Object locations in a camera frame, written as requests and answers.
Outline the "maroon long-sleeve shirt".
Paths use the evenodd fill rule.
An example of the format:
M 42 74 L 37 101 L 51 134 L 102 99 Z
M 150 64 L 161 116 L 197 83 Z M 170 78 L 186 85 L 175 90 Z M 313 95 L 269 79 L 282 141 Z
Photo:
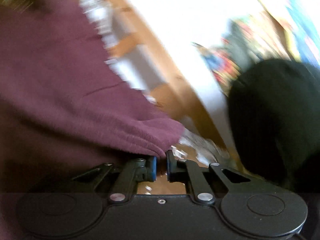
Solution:
M 106 64 L 76 0 L 1 7 L 1 239 L 22 239 L 18 195 L 130 153 L 164 158 L 184 132 Z

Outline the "brown PF patterned blanket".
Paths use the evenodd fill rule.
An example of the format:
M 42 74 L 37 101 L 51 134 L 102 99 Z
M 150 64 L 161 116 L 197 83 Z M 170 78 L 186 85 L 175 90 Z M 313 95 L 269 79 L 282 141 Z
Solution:
M 214 157 L 208 150 L 200 150 L 199 153 L 190 146 L 183 146 L 181 144 L 176 145 L 173 149 L 175 159 L 188 159 L 195 161 L 200 167 L 207 167 L 208 164 L 214 161 Z M 234 148 L 229 148 L 227 151 L 223 151 L 222 154 L 217 154 L 218 157 L 228 157 L 226 159 L 231 167 L 244 173 L 251 175 L 242 165 L 239 155 Z M 155 182 L 142 182 L 138 184 L 138 194 L 159 195 L 159 194 L 184 194 L 186 193 L 183 183 L 175 182 L 170 183 L 167 180 L 166 165 L 161 170 L 160 165 L 157 166 L 159 173 Z

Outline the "black puffy jacket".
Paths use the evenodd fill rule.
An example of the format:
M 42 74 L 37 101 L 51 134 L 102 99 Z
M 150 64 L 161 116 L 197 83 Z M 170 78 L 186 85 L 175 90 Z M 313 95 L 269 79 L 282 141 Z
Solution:
M 261 61 L 232 84 L 228 116 L 245 169 L 278 184 L 319 178 L 319 69 Z

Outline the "wooden bed frame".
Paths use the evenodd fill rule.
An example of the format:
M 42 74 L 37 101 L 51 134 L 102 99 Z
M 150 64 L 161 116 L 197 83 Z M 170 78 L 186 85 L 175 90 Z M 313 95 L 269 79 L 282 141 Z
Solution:
M 156 106 L 187 129 L 227 149 L 200 96 L 135 9 L 127 0 L 106 1 L 114 13 L 113 29 L 118 38 L 108 50 L 112 58 L 145 60 L 147 67 L 137 64 L 136 68 L 149 87 L 148 94 L 156 100 Z

